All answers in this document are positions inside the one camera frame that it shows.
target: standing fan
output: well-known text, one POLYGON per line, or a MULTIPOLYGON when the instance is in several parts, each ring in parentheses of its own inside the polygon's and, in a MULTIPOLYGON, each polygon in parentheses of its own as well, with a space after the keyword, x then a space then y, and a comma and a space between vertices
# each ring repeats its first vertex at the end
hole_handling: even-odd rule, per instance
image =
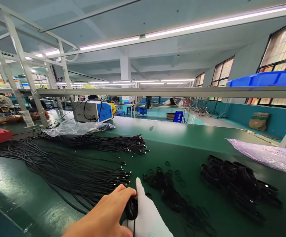
POLYGON ((184 109, 183 116, 182 116, 182 123, 184 123, 187 108, 194 106, 194 104, 196 103, 196 98, 195 97, 174 97, 173 100, 178 107, 184 109))

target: stool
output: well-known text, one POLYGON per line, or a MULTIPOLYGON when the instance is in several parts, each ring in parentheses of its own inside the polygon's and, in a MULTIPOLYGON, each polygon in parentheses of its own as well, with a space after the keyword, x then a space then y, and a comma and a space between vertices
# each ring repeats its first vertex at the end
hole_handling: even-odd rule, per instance
POLYGON ((128 115, 130 112, 131 112, 131 107, 130 106, 126 107, 126 115, 128 115))
POLYGON ((147 109, 145 109, 145 107, 139 107, 139 108, 140 108, 140 114, 147 115, 147 109))
POLYGON ((117 115, 117 116, 125 117, 125 112, 122 111, 122 110, 118 110, 118 111, 116 112, 116 115, 117 115))
POLYGON ((183 112, 182 111, 176 111, 175 112, 175 116, 173 118, 173 122, 181 123, 182 122, 182 117, 183 117, 183 112))

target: blue plastic crate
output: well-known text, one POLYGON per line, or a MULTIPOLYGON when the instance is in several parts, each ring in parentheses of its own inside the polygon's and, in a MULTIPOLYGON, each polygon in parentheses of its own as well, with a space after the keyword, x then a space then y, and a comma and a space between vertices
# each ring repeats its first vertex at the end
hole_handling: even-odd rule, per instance
POLYGON ((286 86, 286 71, 260 72, 227 83, 229 87, 286 86))

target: hand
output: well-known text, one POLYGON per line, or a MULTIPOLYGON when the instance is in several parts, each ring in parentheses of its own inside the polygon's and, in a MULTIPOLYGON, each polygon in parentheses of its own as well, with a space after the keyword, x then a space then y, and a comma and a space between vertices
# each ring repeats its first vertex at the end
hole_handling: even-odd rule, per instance
POLYGON ((132 237, 130 229, 120 226, 120 218, 126 203, 135 195, 135 189, 120 184, 112 193, 103 196, 98 204, 73 224, 62 237, 132 237))
MULTIPOLYGON (((160 216, 154 202, 145 195, 145 190, 139 178, 136 178, 138 195, 138 215, 135 219, 135 237, 173 237, 160 216)), ((125 220, 122 223, 134 231, 134 220, 125 220)))

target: teal wall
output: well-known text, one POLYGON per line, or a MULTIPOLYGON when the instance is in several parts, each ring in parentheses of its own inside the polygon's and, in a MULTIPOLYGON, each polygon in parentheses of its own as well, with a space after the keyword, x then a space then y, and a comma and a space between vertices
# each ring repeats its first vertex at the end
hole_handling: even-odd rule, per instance
MULTIPOLYGON (((208 109, 213 110, 216 106, 216 111, 221 114, 224 112, 226 103, 210 101, 208 109)), ((269 113, 270 116, 267 121, 266 134, 278 138, 283 138, 286 134, 286 108, 269 107, 259 105, 247 104, 228 104, 226 115, 229 120, 240 123, 247 127, 252 115, 255 112, 269 113)))

